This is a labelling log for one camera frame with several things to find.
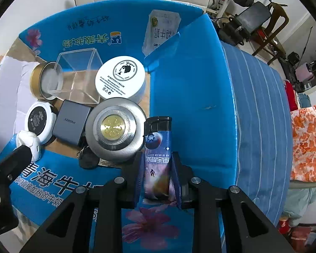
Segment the red cloth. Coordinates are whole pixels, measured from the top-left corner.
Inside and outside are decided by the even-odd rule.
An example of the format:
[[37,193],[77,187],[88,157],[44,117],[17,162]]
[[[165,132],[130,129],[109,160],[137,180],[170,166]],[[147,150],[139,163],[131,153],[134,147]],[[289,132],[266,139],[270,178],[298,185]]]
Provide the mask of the red cloth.
[[298,107],[295,102],[295,93],[294,93],[294,90],[292,89],[292,84],[288,81],[285,81],[285,91],[287,93],[290,111],[297,110]]

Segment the planet graphic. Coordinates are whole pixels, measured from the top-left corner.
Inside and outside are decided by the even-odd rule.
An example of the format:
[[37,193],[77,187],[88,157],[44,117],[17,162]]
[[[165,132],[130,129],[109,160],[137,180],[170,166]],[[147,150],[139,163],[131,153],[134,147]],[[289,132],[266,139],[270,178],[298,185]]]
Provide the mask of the planet graphic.
[[156,149],[160,146],[163,137],[158,132],[153,132],[146,136],[145,138],[145,146],[148,149]]

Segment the silver metal lid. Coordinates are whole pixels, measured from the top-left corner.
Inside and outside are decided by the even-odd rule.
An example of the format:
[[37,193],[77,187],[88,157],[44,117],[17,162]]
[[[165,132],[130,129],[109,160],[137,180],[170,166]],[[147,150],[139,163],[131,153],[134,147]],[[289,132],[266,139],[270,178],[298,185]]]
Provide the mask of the silver metal lid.
[[86,139],[100,158],[122,163],[143,147],[143,110],[125,98],[110,98],[90,113],[86,122]]

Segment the floor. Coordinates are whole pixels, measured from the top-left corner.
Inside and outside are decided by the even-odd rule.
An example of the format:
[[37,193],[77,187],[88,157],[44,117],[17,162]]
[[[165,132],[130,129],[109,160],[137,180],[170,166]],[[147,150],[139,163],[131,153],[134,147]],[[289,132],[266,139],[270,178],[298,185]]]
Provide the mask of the floor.
[[[237,48],[239,48],[240,50],[243,50],[249,54],[253,54],[254,51],[257,50],[257,48],[259,47],[259,45],[255,42],[246,42],[245,41],[244,43],[245,43],[244,45],[237,45]],[[257,55],[255,55],[255,57],[258,58],[259,60],[263,61],[264,63],[267,63],[272,58],[272,56],[264,50],[261,50]],[[280,74],[280,76],[283,80],[286,79],[279,60],[275,60],[274,62],[272,62],[270,64],[270,67],[274,68]]]

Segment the white round device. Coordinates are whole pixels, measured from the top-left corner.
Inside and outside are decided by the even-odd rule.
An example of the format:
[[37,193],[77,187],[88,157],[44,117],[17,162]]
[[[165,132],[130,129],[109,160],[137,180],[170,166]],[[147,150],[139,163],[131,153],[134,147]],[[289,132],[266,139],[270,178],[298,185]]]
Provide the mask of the white round device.
[[41,144],[46,144],[52,137],[56,121],[54,107],[44,101],[37,101],[29,108],[24,119],[24,130],[36,134]]
[[28,146],[32,152],[32,161],[36,162],[41,157],[41,143],[35,133],[21,130],[16,135],[16,147],[21,145]]
[[139,103],[146,86],[144,66],[130,56],[112,58],[98,70],[95,86],[104,100],[122,97]]

